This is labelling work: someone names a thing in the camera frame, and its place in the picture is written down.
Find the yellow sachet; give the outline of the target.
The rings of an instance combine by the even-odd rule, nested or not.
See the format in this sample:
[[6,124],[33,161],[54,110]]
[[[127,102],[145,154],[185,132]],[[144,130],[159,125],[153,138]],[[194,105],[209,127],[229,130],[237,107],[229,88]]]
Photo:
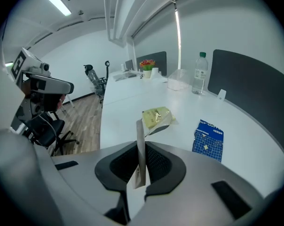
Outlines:
[[176,120],[171,111],[165,106],[142,111],[142,118],[148,129],[157,126],[165,118],[167,118],[168,123],[172,123]]

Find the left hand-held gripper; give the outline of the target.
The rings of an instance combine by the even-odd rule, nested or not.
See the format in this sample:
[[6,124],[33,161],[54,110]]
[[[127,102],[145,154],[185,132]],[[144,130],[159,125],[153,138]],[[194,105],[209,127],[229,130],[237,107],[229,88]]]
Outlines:
[[16,118],[29,121],[43,112],[57,109],[60,95],[71,94],[71,82],[51,76],[49,64],[42,62],[30,51],[22,48],[11,69],[15,85],[24,93]]

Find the black mesh office chair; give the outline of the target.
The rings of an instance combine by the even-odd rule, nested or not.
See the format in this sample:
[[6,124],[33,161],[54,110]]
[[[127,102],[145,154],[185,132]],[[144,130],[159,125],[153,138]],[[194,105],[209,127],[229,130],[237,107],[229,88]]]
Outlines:
[[70,130],[67,131],[62,137],[60,134],[65,126],[65,121],[58,118],[54,113],[56,120],[52,119],[48,113],[42,113],[36,116],[32,120],[23,121],[23,124],[27,127],[27,130],[23,133],[23,136],[27,137],[31,143],[43,146],[48,149],[53,143],[54,149],[51,156],[55,156],[57,150],[63,155],[63,145],[67,143],[75,142],[79,144],[77,139],[67,139],[68,135],[74,133]]
[[100,104],[102,106],[103,106],[103,100],[104,100],[105,86],[107,84],[108,77],[109,77],[109,66],[110,66],[109,60],[107,60],[105,62],[105,66],[106,66],[106,77],[99,78],[100,79],[100,86],[101,86],[101,89],[102,89],[102,99],[100,99]]

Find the pale pink sachet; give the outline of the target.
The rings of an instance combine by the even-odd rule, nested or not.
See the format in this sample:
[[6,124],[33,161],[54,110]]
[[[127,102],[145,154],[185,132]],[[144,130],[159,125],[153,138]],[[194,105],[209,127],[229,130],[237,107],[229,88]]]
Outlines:
[[146,146],[142,119],[136,122],[138,166],[133,174],[133,189],[146,185]]

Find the potted artificial flowers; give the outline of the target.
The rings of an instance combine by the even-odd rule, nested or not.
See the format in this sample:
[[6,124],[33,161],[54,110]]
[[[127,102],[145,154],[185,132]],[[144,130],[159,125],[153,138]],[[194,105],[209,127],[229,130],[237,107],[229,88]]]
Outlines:
[[155,66],[155,61],[153,59],[145,59],[139,63],[140,67],[143,69],[143,76],[149,79],[151,76],[151,70]]

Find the clear plastic container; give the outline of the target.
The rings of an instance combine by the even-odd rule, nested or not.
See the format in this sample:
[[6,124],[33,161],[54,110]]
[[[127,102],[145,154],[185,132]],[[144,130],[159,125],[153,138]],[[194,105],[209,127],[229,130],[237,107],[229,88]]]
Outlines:
[[167,79],[167,87],[174,91],[187,88],[189,83],[190,75],[185,69],[175,70]]

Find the plastic-wrapped office chair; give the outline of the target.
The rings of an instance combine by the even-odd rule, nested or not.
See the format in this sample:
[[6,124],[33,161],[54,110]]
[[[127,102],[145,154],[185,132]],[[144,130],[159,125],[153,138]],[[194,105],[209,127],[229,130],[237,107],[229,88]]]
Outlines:
[[84,68],[86,76],[90,79],[94,86],[95,94],[99,97],[103,97],[105,92],[104,81],[98,78],[92,65],[84,65]]

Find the clear water bottle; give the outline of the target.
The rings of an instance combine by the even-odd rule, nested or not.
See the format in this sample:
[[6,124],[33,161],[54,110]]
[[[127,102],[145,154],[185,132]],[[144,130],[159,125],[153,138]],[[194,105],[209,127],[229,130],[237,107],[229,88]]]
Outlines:
[[192,92],[196,95],[201,95],[204,89],[206,74],[208,71],[208,61],[206,53],[200,52],[199,58],[196,61],[194,78],[192,82]]

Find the blue coffee packet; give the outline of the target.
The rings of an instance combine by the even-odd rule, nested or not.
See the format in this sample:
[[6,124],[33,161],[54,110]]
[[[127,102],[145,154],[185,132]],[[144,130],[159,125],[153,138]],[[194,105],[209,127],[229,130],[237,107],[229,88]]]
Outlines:
[[222,161],[224,133],[221,129],[204,120],[200,120],[194,133],[192,152],[206,155]]

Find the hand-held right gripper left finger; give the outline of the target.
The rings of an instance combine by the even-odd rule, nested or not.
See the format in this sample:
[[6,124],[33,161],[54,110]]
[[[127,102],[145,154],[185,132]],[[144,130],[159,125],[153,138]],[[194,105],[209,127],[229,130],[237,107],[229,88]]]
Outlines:
[[138,165],[137,142],[125,142],[89,153],[52,157],[71,189],[100,214],[130,222],[126,187]]

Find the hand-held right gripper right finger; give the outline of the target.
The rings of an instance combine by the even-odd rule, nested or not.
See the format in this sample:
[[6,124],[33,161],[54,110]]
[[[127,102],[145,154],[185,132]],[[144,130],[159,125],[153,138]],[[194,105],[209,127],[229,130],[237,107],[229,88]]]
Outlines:
[[263,198],[218,161],[169,145],[147,142],[150,185],[130,226],[245,226]]

